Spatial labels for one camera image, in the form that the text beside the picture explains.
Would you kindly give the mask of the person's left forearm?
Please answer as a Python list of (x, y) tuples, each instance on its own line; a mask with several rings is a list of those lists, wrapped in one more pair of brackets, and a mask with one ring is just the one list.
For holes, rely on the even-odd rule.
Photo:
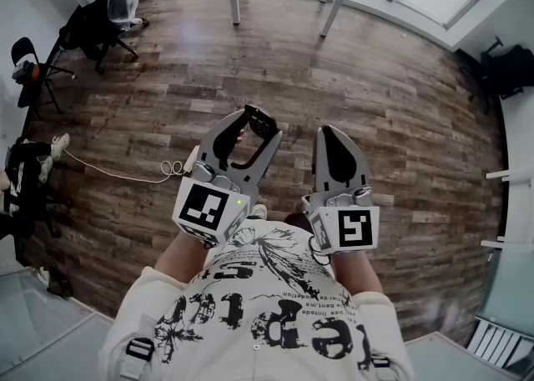
[(195, 236), (179, 231), (161, 254), (154, 269), (181, 282), (189, 283), (204, 269), (209, 250)]

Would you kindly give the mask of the black swivel chair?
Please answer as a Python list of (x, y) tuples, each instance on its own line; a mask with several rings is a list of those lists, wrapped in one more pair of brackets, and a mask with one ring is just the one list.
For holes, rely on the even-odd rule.
[(492, 55), (497, 47), (503, 47), (499, 37), (476, 60), (462, 49), (457, 49), (460, 72), (470, 76), (481, 90), (484, 114), (488, 114), (495, 98), (507, 99), (523, 93), (525, 87), (534, 87), (534, 53), (521, 45), (514, 45), (505, 52)]

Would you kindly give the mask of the white power strip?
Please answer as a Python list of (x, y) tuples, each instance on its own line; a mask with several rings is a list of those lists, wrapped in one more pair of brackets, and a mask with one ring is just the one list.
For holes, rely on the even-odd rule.
[(183, 173), (190, 173), (193, 169), (194, 162), (197, 159), (199, 151), (199, 145), (196, 145), (190, 155), (187, 157), (186, 161), (183, 163)]

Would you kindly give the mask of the black folding chair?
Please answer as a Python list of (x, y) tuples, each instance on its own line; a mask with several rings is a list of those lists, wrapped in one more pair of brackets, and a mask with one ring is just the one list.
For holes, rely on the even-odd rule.
[(22, 37), (13, 44), (11, 49), (11, 57), (14, 67), (17, 64), (22, 63), (24, 60), (32, 63), (38, 63), (40, 67), (40, 76), (37, 82), (28, 83), (26, 86), (19, 84), (22, 86), (22, 91), (18, 99), (18, 107), (33, 107), (33, 111), (36, 113), (38, 118), (40, 118), (38, 113), (38, 100), (40, 98), (42, 88), (45, 87), (48, 91), (49, 97), (51, 98), (51, 103), (55, 106), (58, 113), (61, 114), (62, 111), (59, 108), (56, 98), (53, 95), (53, 91), (49, 86), (49, 83), (51, 82), (49, 77), (55, 73), (66, 73), (71, 77), (71, 79), (75, 79), (75, 72), (65, 68), (56, 67), (51, 63), (40, 63), (35, 47), (33, 46), (32, 41), (27, 37)]

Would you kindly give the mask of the black office chair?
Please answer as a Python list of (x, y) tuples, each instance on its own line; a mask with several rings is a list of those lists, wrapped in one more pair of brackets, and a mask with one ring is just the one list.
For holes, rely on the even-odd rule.
[(108, 19), (108, 0), (94, 0), (86, 6), (78, 5), (67, 24), (59, 30), (59, 44), (63, 49), (81, 48), (85, 56), (96, 62), (95, 71), (103, 74), (101, 64), (110, 47), (119, 45), (129, 51), (133, 60), (139, 55), (119, 36), (123, 30)]

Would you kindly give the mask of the person's right leg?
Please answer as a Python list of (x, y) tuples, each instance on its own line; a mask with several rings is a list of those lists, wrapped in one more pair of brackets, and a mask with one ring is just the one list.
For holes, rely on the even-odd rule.
[(292, 225), (297, 228), (301, 228), (305, 231), (307, 231), (310, 234), (313, 234), (313, 228), (311, 227), (310, 221), (305, 216), (304, 213), (290, 213), (285, 218), (285, 223)]

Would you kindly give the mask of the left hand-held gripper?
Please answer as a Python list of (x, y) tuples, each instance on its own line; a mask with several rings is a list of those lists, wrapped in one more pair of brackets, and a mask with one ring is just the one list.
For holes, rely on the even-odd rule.
[[(251, 214), (259, 198), (259, 182), (272, 162), (282, 131), (264, 140), (244, 164), (228, 163), (240, 131), (247, 124), (244, 110), (231, 113), (216, 123), (202, 138), (199, 160), (183, 178), (174, 205), (173, 221), (185, 233), (206, 246), (222, 246)], [(229, 177), (216, 173), (229, 166)]]

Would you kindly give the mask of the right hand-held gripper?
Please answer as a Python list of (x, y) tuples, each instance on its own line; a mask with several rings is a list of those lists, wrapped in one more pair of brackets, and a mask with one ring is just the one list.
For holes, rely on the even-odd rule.
[[(302, 198), (321, 254), (377, 247), (380, 208), (367, 184), (369, 167), (355, 142), (331, 125), (318, 128), (314, 147), (314, 191)], [(346, 188), (334, 190), (334, 182)]]

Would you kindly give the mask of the small black object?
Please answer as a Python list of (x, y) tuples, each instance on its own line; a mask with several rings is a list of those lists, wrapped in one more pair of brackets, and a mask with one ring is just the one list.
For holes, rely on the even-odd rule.
[(276, 121), (261, 108), (247, 104), (244, 106), (244, 113), (250, 129), (258, 137), (270, 140), (279, 131)]

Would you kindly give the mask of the person's right forearm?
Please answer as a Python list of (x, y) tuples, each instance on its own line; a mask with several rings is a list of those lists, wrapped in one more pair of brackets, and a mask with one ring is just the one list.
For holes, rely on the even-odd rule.
[(330, 257), (335, 280), (351, 295), (383, 293), (380, 280), (365, 251), (334, 254)]

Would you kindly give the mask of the grey and orange device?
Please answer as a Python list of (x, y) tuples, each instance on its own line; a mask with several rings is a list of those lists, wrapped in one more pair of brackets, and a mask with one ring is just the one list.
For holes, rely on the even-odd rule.
[(12, 79), (17, 84), (26, 86), (28, 83), (37, 82), (39, 76), (39, 64), (24, 60), (22, 63), (19, 63), (14, 67)]

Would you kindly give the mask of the white metal rack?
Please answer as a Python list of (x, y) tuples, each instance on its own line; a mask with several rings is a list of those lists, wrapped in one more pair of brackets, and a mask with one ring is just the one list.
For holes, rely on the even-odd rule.
[(486, 179), (500, 179), (508, 185), (505, 232), (481, 246), (518, 253), (534, 253), (534, 167), (487, 173)]

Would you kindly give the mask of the person's white printed shirt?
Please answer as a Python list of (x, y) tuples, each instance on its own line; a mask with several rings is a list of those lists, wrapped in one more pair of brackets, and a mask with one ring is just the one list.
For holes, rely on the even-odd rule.
[(143, 269), (99, 353), (103, 381), (414, 381), (393, 303), (351, 295), (311, 235), (246, 220), (189, 283)]

